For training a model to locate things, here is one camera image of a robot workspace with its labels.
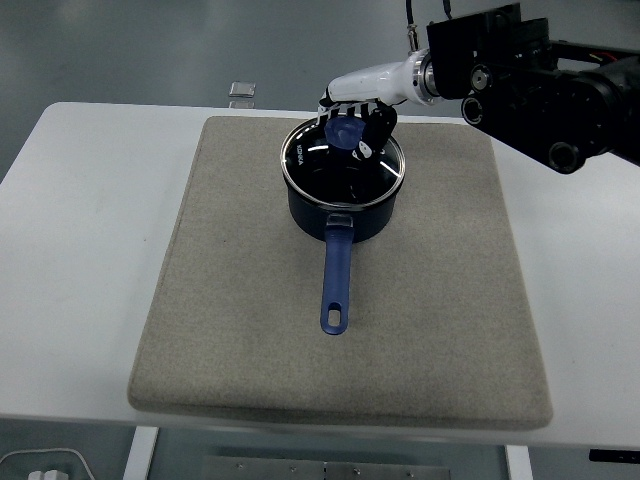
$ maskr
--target white power adapter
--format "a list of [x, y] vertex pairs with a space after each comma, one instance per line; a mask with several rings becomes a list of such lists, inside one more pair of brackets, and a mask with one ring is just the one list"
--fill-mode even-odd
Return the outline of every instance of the white power adapter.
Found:
[[44, 474], [44, 480], [69, 480], [69, 475], [59, 470], [49, 470]]
[[69, 475], [59, 470], [49, 470], [42, 473], [40, 470], [31, 472], [27, 480], [69, 480]]

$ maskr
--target cable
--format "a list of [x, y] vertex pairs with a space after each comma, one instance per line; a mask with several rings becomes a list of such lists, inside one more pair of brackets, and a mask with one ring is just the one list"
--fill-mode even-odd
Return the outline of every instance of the cable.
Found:
[[406, 6], [407, 6], [407, 23], [409, 25], [412, 25], [413, 24], [413, 8], [411, 7], [411, 0], [407, 0]]
[[449, 20], [453, 20], [451, 16], [451, 0], [442, 0], [442, 6], [444, 7], [444, 14]]
[[6, 455], [4, 455], [2, 458], [0, 458], [0, 464], [2, 464], [2, 462], [4, 462], [11, 455], [21, 455], [25, 453], [51, 453], [51, 452], [64, 452], [64, 453], [76, 454], [78, 458], [80, 458], [82, 465], [84, 465], [84, 468], [87, 471], [89, 478], [91, 480], [96, 480], [96, 477], [94, 477], [93, 474], [91, 473], [91, 469], [89, 468], [89, 465], [87, 465], [87, 461], [80, 454], [80, 452], [78, 452], [77, 450], [74, 450], [73, 448], [42, 448], [39, 450], [16, 450], [15, 452], [9, 452]]

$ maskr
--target pot lid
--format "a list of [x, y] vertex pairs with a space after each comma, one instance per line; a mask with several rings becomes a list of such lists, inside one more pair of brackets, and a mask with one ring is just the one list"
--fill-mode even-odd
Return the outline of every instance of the pot lid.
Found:
[[287, 183], [312, 203], [367, 207], [393, 195], [404, 179], [404, 155], [390, 137], [380, 155], [359, 160], [352, 155], [364, 122], [340, 116], [326, 125], [309, 120], [286, 138], [281, 152]]

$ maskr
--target metal bracket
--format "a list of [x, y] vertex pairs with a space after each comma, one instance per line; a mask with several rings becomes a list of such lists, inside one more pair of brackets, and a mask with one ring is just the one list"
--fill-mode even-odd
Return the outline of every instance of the metal bracket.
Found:
[[422, 465], [207, 456], [203, 480], [450, 480], [449, 469]]

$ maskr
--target handle hole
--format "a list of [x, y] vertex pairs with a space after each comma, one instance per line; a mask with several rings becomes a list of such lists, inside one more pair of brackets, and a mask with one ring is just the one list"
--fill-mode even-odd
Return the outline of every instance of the handle hole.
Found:
[[339, 303], [332, 303], [329, 305], [329, 325], [332, 327], [340, 326], [340, 319], [342, 317], [340, 308]]

